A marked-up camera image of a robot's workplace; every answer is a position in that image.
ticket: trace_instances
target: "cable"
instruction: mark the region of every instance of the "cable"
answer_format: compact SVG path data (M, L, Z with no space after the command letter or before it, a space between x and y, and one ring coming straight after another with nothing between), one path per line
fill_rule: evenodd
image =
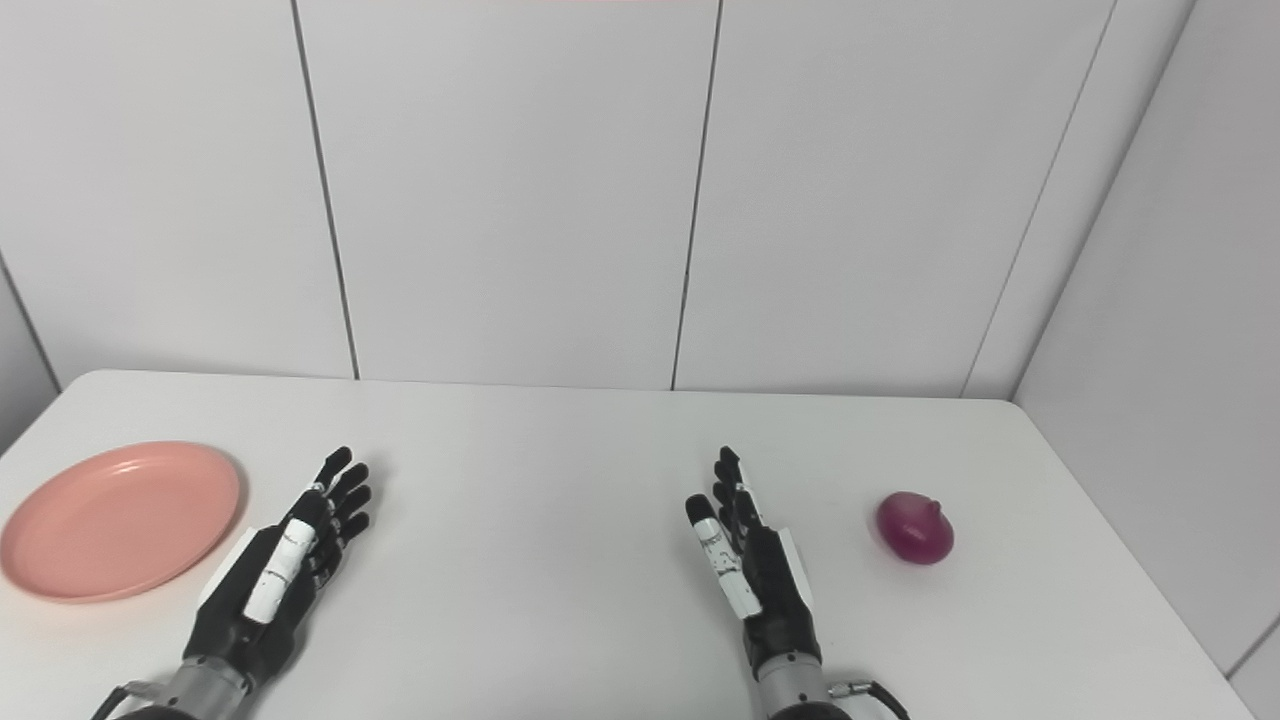
M911 720L911 717L906 714L906 708L902 707L902 703L893 697L893 693L884 689L884 685L872 683L872 687L867 688L867 694L878 700L881 705L887 707L888 711L897 717L897 720Z
M127 697L129 697L129 691L124 689L124 685L118 685L111 691L111 694L106 696L106 700L102 701L102 705L99 706L97 712L90 720L106 720Z

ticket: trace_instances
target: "white wall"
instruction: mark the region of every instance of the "white wall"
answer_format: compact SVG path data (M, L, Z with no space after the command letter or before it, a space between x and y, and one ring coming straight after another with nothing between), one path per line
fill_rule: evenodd
M669 387L716 0L302 0L361 377Z
M1185 5L1123 3L1059 158L1075 227L970 395L1009 396ZM1114 6L727 3L677 387L959 396Z
M52 402L56 389L0 273L0 452Z
M287 1L0 3L0 252L59 379L349 377Z
M364 377L1004 397L1188 3L724 3L703 158L716 0L301 0L335 252L287 0L17 0L0 252L64 382L349 377L340 256Z
M1224 670L1280 614L1277 27L1197 3L1018 392Z

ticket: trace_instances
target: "white table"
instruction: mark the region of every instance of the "white table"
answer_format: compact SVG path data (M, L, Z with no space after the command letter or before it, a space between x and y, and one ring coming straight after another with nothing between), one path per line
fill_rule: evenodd
M150 439L234 457L242 525L274 521L338 445L372 469L374 528L259 720L753 719L740 626L684 512L723 443L796 533L829 678L878 678L918 720L1249 717L1009 404L99 372L0 459L0 515ZM869 533L904 488L956 527L941 565ZM169 673L229 543L118 602L0 584L0 717L81 720Z

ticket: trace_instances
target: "onion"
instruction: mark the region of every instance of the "onion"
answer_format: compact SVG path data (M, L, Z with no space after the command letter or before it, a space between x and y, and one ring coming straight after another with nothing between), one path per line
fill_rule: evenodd
M914 492L895 492L876 510L876 527L899 557L933 565L955 546L955 530L942 503Z

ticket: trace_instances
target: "robotic arm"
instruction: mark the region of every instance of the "robotic arm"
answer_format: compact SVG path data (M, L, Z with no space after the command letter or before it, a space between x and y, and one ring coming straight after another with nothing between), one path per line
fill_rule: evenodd
M791 532L774 530L756 509L739 456L721 448L712 495L685 502L689 521L716 570L730 606L742 620L742 642L769 720L850 720L832 700L870 694L900 720L906 710L878 683L828 687L813 626L813 592Z
M343 471L351 460L349 448L338 448L278 524L246 533L243 550L196 612L173 678L115 688L92 720L106 720L129 696L151 705L120 720L228 720L280 674L347 543L369 527L369 515L358 512L372 497L369 468Z

